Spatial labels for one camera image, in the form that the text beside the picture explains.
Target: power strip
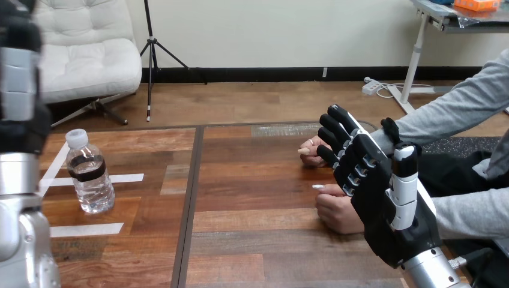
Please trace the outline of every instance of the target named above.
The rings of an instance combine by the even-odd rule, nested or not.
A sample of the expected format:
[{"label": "power strip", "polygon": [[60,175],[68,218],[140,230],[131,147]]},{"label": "power strip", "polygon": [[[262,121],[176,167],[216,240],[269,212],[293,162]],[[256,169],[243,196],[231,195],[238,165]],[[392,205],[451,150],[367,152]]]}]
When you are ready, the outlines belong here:
[{"label": "power strip", "polygon": [[368,84],[363,86],[363,93],[373,95],[382,88],[382,84],[376,80],[371,80]]}]

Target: painted nail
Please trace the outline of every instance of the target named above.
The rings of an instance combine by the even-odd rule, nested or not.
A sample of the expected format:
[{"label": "painted nail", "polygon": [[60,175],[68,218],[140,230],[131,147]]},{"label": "painted nail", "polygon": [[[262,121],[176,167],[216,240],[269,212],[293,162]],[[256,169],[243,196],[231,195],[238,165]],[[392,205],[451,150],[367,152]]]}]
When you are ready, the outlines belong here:
[{"label": "painted nail", "polygon": [[309,155],[309,148],[301,148],[297,152],[301,155]]}]

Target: water bottle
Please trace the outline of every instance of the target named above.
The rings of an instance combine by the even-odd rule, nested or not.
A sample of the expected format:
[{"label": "water bottle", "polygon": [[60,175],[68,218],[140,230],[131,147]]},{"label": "water bottle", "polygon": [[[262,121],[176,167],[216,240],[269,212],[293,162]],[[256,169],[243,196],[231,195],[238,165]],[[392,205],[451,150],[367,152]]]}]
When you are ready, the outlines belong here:
[{"label": "water bottle", "polygon": [[88,143],[83,129],[69,131],[65,139],[71,148],[67,154],[67,170],[73,178],[81,208],[93,214],[109,210],[115,203],[115,190],[101,151]]}]

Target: tripod stand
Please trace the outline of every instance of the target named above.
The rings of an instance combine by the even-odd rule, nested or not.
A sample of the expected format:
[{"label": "tripod stand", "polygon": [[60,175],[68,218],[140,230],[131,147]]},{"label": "tripod stand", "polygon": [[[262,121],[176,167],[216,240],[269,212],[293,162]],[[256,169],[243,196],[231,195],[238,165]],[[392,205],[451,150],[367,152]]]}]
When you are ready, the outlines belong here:
[{"label": "tripod stand", "polygon": [[[144,0],[145,2],[145,15],[146,15],[146,24],[148,26],[148,35],[149,38],[146,40],[145,47],[142,50],[142,53],[140,53],[140,56],[143,56],[143,53],[145,53],[145,50],[150,47],[149,51],[149,67],[148,67],[148,98],[147,98],[147,107],[146,107],[146,121],[150,122],[150,104],[151,104],[151,93],[152,93],[152,86],[154,86],[154,82],[152,79],[153,74],[157,74],[158,71],[160,71],[160,68],[157,66],[157,58],[155,57],[155,46],[158,45],[159,48],[163,49],[168,55],[173,57],[177,62],[179,62],[180,65],[182,65],[185,69],[188,71],[192,71],[191,68],[189,68],[187,65],[185,65],[182,61],[180,61],[175,55],[172,54],[172,52],[168,51],[161,43],[157,41],[156,38],[154,38],[154,35],[152,34],[152,22],[150,21],[150,11],[148,8],[148,0]],[[203,76],[198,73],[198,76],[201,79],[201,82],[203,84],[207,84],[206,80],[203,78]]]}]

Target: silver robotic arm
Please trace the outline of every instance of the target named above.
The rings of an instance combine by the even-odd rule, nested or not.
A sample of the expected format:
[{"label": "silver robotic arm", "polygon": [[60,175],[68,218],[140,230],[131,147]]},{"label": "silver robotic arm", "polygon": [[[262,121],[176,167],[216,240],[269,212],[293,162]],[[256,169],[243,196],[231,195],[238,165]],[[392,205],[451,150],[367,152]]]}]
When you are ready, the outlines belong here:
[{"label": "silver robotic arm", "polygon": [[60,287],[37,191],[50,116],[38,99],[34,1],[0,0],[0,287]]},{"label": "silver robotic arm", "polygon": [[435,207],[418,180],[417,149],[399,143],[389,159],[350,113],[332,105],[318,136],[332,147],[317,149],[333,169],[364,223],[364,237],[385,263],[400,268],[409,287],[470,288],[461,283],[439,246]]}]

